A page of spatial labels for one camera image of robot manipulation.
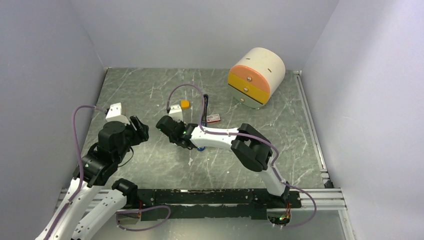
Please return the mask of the blue stapler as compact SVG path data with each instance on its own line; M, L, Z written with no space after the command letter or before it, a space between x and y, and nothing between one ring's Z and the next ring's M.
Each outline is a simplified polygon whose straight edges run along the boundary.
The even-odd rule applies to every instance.
M202 112L201 125L203 127L206 127L207 124L208 124L208 122L207 122L207 110L208 110L209 95L204 94L203 99L204 99L204 107L203 107L203 112Z

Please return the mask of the orange cube block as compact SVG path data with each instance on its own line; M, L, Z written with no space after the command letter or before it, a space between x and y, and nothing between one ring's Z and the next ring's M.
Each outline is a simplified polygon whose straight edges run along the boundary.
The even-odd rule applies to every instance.
M181 107L183 110L189 109L189 108L190 108L190 106L191 106L191 104L190 104L190 102L189 102L188 100L182 100L182 101L180 102L180 107Z

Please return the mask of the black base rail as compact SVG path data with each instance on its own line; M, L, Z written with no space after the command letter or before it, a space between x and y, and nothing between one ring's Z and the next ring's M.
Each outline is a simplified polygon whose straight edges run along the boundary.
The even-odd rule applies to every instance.
M142 221L203 218L268 220L271 210L302 207L300 193L291 190L287 200L265 188L237 189L138 189L128 207L142 209Z

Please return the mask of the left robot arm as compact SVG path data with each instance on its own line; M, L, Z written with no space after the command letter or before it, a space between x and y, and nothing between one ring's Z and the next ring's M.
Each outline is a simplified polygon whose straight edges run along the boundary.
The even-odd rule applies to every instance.
M137 116L107 120L97 142L81 159L68 191L38 240L90 240L116 211L132 208L139 200L137 185L120 179L90 212L90 203L118 170L133 146L149 139L149 126Z

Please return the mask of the red white staple box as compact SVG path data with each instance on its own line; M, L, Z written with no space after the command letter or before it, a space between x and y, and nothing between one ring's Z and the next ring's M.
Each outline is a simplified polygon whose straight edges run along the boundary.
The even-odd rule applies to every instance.
M221 121L221 117L219 114L211 114L206 116L207 124L218 123L220 121Z

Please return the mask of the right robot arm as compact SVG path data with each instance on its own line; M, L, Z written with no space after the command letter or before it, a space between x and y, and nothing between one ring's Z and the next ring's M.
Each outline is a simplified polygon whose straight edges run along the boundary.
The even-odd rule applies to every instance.
M236 128L211 128L184 123L165 115L156 124L172 144L184 149L211 147L234 153L241 164L257 173L269 193L270 202L282 207L289 200L290 186L275 165L279 151L248 123Z

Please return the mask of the cream round drawer cabinet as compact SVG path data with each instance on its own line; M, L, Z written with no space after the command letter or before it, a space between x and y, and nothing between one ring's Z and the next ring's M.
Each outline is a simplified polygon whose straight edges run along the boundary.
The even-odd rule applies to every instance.
M236 100L258 109L270 100L285 73L285 64L276 53L255 47L229 70L227 84Z

